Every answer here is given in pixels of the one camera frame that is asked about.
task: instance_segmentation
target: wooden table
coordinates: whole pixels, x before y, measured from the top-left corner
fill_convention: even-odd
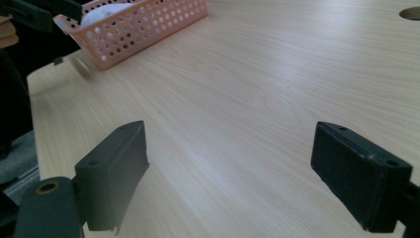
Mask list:
[[[144,120],[151,167],[119,237],[370,234],[310,167],[318,121],[414,167],[420,184],[418,1],[209,0],[209,15],[99,71],[78,51],[29,76],[41,176]],[[89,232],[86,237],[114,237]]]

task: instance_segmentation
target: white cloth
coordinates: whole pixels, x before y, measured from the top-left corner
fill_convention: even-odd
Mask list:
[[[88,26],[130,6],[132,6],[131,3],[114,3],[95,8],[83,17],[80,26]]]

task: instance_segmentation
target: black object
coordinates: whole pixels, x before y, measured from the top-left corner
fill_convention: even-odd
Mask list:
[[[75,166],[73,179],[48,178],[25,191],[14,237],[83,237],[85,222],[118,233],[148,167],[143,121],[117,128]]]
[[[49,33],[53,30],[53,14],[42,7],[81,21],[82,6],[72,0],[0,0],[0,16],[12,15],[17,22]]]
[[[419,187],[403,160],[348,128],[318,122],[311,166],[364,230],[391,233],[400,220],[406,237],[420,237]]]

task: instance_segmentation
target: perforated basket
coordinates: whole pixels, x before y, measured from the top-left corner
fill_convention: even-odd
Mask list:
[[[207,15],[205,0],[97,0],[83,5],[83,17],[103,5],[127,2],[133,6],[86,27],[63,15],[53,20],[103,70]]]

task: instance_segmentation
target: person's hand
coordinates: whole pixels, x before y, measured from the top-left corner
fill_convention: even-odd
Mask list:
[[[19,42],[16,28],[10,21],[12,17],[0,16],[0,49],[13,46]]]

